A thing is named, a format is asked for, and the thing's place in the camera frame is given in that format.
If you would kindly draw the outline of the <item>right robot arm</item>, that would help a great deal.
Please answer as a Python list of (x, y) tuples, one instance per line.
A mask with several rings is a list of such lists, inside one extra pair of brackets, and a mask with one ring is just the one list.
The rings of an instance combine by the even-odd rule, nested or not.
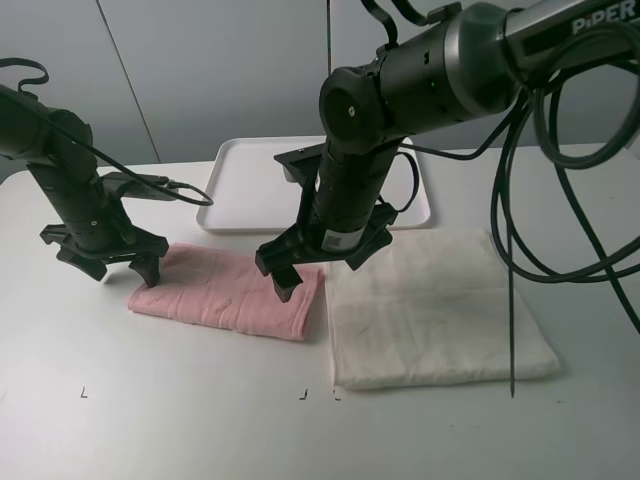
[(378, 197), (403, 140), (505, 111), (547, 67), (585, 66), (632, 48), (635, 1), (542, 1), (520, 11), (449, 4), (420, 16), (422, 32), (390, 38), (372, 62), (335, 69), (319, 112), (324, 142), (276, 161), (301, 186), (295, 223), (256, 252), (282, 301), (302, 264), (343, 261), (357, 269), (390, 244), (396, 211)]

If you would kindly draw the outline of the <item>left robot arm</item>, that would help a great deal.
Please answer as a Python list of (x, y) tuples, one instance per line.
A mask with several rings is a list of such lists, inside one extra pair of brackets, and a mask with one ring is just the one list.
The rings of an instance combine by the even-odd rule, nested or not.
[(109, 264), (127, 262), (153, 287), (168, 242), (134, 226), (121, 198), (156, 196), (124, 173), (99, 176), (96, 156), (85, 148), (92, 144), (91, 127), (74, 113), (1, 88), (1, 155), (26, 162), (61, 219), (42, 230), (42, 240), (60, 246), (59, 261), (95, 280)]

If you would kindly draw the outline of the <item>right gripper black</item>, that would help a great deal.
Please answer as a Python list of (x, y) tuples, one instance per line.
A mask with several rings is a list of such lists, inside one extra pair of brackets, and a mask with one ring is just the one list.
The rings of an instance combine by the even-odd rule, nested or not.
[(256, 252), (261, 272), (272, 273), (281, 302), (290, 301), (301, 277), (292, 265), (344, 260), (353, 270), (392, 242), (387, 226), (397, 214), (378, 205), (397, 153), (388, 144), (365, 155), (323, 144), (316, 175), (302, 187), (296, 222)]

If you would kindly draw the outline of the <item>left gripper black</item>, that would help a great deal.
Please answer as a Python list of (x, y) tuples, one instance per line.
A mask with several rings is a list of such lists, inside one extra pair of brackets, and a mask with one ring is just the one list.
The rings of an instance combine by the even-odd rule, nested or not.
[(117, 196), (49, 191), (47, 198), (60, 222), (45, 226), (40, 237), (59, 246), (60, 260), (101, 281), (106, 264), (131, 258), (129, 268), (147, 287), (158, 284), (159, 257), (168, 251), (168, 241), (134, 226)]

